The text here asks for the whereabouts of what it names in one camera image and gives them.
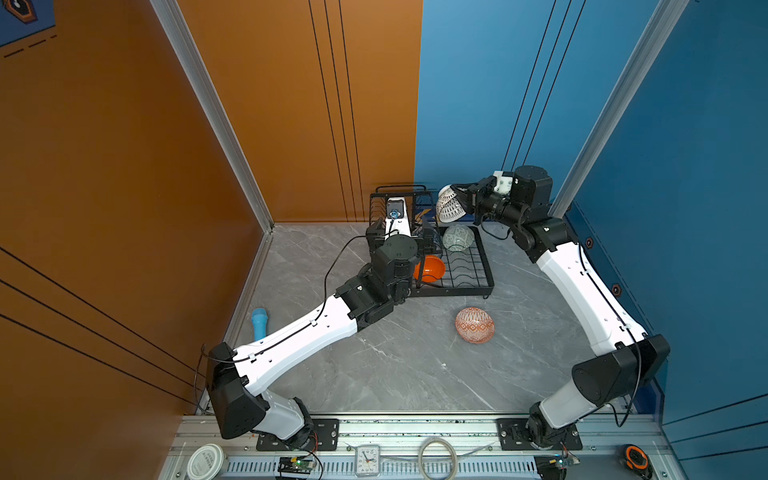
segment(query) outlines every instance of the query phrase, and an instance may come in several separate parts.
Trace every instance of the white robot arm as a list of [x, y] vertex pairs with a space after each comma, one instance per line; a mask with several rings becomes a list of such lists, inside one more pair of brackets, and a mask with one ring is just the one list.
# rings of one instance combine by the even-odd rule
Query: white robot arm
[[[497, 184], [506, 184], [507, 191]], [[476, 223], [490, 218], [510, 227], [517, 245], [563, 294], [596, 355], [574, 366], [568, 383], [531, 407], [531, 442], [542, 448], [557, 445], [581, 417], [648, 383], [669, 345], [662, 336], [649, 337], [624, 311], [581, 245], [571, 240], [563, 220], [546, 214], [551, 178], [543, 169], [520, 167], [452, 188]], [[265, 339], [235, 350], [222, 343], [210, 351], [207, 388], [223, 438], [266, 432], [292, 447], [306, 446], [313, 432], [306, 408], [299, 399], [285, 399], [268, 387], [297, 363], [405, 301], [414, 267], [432, 246], [431, 240], [409, 236], [405, 208], [405, 199], [389, 200], [383, 224], [369, 229], [381, 239], [371, 263], [312, 312]]]

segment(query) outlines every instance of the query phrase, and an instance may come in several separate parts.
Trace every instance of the mounting plate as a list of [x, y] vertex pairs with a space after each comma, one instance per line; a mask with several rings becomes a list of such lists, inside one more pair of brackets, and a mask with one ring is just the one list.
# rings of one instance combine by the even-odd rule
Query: mounting plate
[[[498, 440], [502, 444], [502, 450], [537, 450], [539, 452], [551, 452], [560, 450], [557, 446], [551, 449], [538, 449], [528, 440], [528, 430], [525, 423], [528, 419], [496, 419], [496, 429], [498, 430]], [[581, 445], [576, 425], [570, 425], [566, 428], [565, 448], [568, 450], [581, 450]]]
[[[338, 419], [314, 419], [317, 433], [317, 451], [332, 452], [336, 450], [339, 437]], [[288, 452], [291, 448], [282, 443], [275, 435], [259, 435], [256, 444], [259, 452]]]

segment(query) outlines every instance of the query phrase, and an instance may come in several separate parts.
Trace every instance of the metal profile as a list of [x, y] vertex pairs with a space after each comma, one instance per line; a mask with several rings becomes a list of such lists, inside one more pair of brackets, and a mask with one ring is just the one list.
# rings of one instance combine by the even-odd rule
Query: metal profile
[[237, 135], [227, 112], [224, 110], [219, 94], [216, 92], [214, 82], [208, 74], [203, 57], [197, 50], [197, 45], [195, 45], [192, 33], [184, 20], [179, 4], [176, 0], [150, 0], [150, 3], [163, 26], [163, 30], [165, 30], [165, 35], [176, 52], [181, 67], [187, 74], [197, 100], [203, 107], [227, 160], [230, 162], [232, 171], [235, 173], [246, 199], [248, 199], [253, 214], [264, 233], [270, 232], [274, 226], [274, 221], [266, 207], [256, 178], [254, 178], [243, 148], [237, 140]]
[[587, 178], [589, 170], [600, 156], [603, 147], [608, 142], [608, 138], [614, 133], [616, 125], [619, 123], [624, 111], [627, 110], [629, 102], [634, 97], [635, 92], [645, 79], [645, 75], [650, 70], [651, 65], [659, 55], [659, 51], [669, 38], [672, 29], [677, 24], [677, 20], [682, 15], [683, 10], [688, 5], [688, 0], [660, 0], [654, 13], [645, 26], [640, 40], [637, 41], [632, 55], [630, 55], [624, 70], [621, 72], [611, 95], [603, 106], [598, 120], [595, 122], [592, 131], [584, 142], [576, 161], [574, 162], [568, 176], [563, 182], [557, 197], [554, 199], [549, 214], [553, 217], [562, 218], [565, 211], [576, 198], [584, 179]]

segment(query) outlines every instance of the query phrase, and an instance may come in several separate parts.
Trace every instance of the orange bowl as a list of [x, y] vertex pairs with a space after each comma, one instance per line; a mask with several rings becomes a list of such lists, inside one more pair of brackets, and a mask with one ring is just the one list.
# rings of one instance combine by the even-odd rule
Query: orange bowl
[[[413, 278], [419, 278], [419, 270], [422, 268], [422, 263], [418, 262], [416, 268], [413, 270]], [[422, 274], [422, 282], [432, 283], [440, 280], [445, 275], [445, 263], [440, 260], [440, 257], [435, 255], [427, 255], [424, 260], [424, 273]]]

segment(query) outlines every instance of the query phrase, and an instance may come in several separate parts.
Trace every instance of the marble floor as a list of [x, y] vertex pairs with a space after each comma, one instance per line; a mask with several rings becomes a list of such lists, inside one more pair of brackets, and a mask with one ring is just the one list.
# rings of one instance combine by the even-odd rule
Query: marble floor
[[[272, 333], [323, 300], [323, 276], [362, 223], [277, 225], [250, 310], [269, 316]], [[502, 235], [501, 225], [487, 223]], [[512, 240], [482, 234], [495, 280], [493, 294], [411, 298], [376, 324], [325, 348], [270, 387], [301, 398], [312, 412], [527, 412], [570, 379], [571, 367], [593, 353], [574, 314], [552, 282]], [[354, 240], [328, 277], [328, 292], [369, 261]], [[491, 314], [495, 335], [474, 345], [456, 332], [456, 313], [477, 306]], [[237, 345], [253, 341], [250, 321]]]

